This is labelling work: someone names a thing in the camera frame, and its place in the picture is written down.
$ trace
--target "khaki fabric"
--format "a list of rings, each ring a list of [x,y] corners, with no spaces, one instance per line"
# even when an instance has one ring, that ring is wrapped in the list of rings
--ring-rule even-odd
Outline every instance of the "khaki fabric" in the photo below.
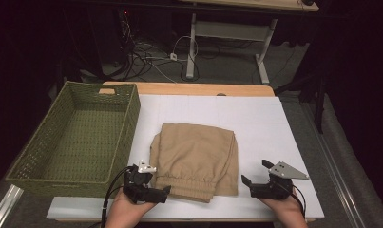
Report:
[[[170,195],[209,202],[238,194],[238,145],[233,131],[214,126],[164,123],[150,148],[157,167],[152,185],[171,185]]]

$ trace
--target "white table surface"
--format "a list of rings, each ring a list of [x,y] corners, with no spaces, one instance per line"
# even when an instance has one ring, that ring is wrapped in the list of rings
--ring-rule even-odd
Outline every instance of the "white table surface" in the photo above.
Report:
[[[150,144],[163,123],[205,124],[233,130],[239,145],[238,196],[215,196],[210,203],[168,198],[143,220],[274,220],[267,206],[250,197],[241,174],[253,183],[266,183],[268,170],[261,165],[262,160],[273,164],[283,161],[308,173],[278,97],[140,95],[140,100],[141,112],[128,165],[149,160]],[[312,182],[294,180],[294,185],[306,199],[306,218],[323,218]],[[103,199],[58,197],[49,208],[48,218],[100,219],[102,205]]]

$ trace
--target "human hand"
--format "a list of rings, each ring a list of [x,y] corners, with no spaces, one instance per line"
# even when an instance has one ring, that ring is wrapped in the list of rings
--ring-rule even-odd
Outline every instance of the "human hand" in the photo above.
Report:
[[[105,228],[132,228],[138,224],[144,214],[157,203],[134,203],[120,188],[110,207]]]
[[[259,199],[271,208],[285,228],[307,228],[304,216],[301,214],[300,204],[289,196],[284,200]]]

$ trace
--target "green wicker basket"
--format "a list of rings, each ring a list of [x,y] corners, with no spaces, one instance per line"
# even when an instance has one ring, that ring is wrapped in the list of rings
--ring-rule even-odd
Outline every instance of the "green wicker basket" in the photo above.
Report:
[[[6,181],[40,196],[104,197],[127,166],[140,108],[136,85],[66,82]]]

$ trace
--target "dark background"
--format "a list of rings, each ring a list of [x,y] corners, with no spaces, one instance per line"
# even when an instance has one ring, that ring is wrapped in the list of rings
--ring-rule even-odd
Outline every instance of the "dark background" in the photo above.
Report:
[[[318,2],[322,13],[348,14],[350,20],[282,19],[273,44],[311,43],[296,80],[326,78],[336,115],[383,200],[383,1],[368,2]],[[189,15],[170,18],[161,19],[173,28],[189,26]],[[170,32],[158,24],[145,17],[140,28],[151,35]],[[171,34],[160,36],[166,41]],[[79,80],[67,61],[73,49],[61,8],[32,0],[0,1],[0,180],[47,113],[48,90],[61,69]]]

